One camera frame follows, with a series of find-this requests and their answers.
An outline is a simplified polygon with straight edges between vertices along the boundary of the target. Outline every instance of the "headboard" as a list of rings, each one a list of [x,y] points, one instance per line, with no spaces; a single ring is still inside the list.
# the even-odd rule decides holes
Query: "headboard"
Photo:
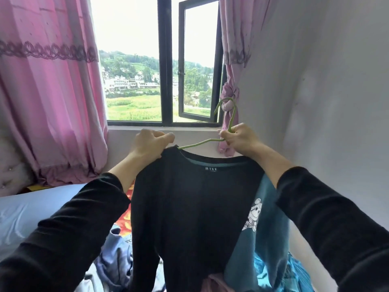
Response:
[[[15,195],[32,182],[30,166],[6,129],[0,127],[0,197]]]

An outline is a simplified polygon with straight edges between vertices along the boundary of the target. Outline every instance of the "cartoon print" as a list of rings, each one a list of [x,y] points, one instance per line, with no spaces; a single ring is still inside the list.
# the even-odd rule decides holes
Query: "cartoon print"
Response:
[[[257,231],[258,217],[260,216],[260,212],[262,209],[261,199],[260,198],[256,199],[254,204],[255,205],[251,207],[249,217],[247,218],[247,221],[245,222],[242,231],[248,228],[251,228],[252,231],[254,232]]]

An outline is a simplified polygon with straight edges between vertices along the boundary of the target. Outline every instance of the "person's right hand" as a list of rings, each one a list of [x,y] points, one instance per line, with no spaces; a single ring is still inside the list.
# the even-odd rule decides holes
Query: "person's right hand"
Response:
[[[231,127],[231,130],[233,133],[228,132],[228,130],[222,130],[220,136],[238,153],[255,159],[258,149],[264,146],[257,135],[255,135],[255,132],[245,123]]]

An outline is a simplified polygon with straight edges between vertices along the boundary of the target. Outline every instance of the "bed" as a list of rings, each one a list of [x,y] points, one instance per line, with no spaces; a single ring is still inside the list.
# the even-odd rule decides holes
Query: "bed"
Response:
[[[84,186],[64,185],[0,198],[0,260],[11,254],[37,227]]]

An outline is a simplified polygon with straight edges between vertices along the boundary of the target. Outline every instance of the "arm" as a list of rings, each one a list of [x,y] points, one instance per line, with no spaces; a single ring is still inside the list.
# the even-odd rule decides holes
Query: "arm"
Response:
[[[135,176],[157,159],[174,136],[143,130],[132,152],[89,182],[0,262],[0,291],[74,291],[99,255],[113,223],[128,209]]]
[[[280,193],[278,206],[298,227],[339,291],[389,288],[389,232],[351,200],[261,143],[245,124],[221,136],[264,169]]]

